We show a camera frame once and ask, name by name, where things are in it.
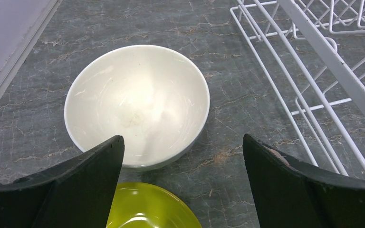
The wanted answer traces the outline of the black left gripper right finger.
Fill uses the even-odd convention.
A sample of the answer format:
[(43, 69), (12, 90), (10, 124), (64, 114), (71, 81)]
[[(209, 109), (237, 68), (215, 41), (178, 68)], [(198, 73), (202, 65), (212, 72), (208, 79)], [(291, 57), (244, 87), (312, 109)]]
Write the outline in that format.
[(365, 180), (303, 162), (249, 134), (242, 148), (262, 228), (365, 228)]

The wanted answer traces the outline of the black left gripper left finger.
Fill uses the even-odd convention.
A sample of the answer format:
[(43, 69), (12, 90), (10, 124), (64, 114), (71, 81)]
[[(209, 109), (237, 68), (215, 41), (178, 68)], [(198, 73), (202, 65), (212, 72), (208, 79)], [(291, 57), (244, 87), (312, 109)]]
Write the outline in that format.
[(0, 184), (0, 228), (104, 228), (124, 158), (122, 136)]

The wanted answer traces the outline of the yellow green round bowl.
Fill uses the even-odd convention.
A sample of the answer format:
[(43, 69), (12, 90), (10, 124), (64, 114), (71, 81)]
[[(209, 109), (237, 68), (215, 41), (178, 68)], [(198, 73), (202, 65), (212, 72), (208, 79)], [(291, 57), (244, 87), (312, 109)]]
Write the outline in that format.
[(144, 182), (117, 184), (108, 228), (200, 228), (192, 210), (177, 196)]

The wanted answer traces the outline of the large white ribbed bowl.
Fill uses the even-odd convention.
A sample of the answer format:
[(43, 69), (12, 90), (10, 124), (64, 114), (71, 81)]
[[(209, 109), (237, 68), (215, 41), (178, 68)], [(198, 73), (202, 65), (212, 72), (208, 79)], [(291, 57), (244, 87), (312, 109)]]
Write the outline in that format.
[(208, 84), (189, 58), (140, 44), (105, 53), (77, 75), (66, 96), (64, 122), (80, 151), (120, 135), (122, 166), (149, 171), (184, 156), (209, 111)]

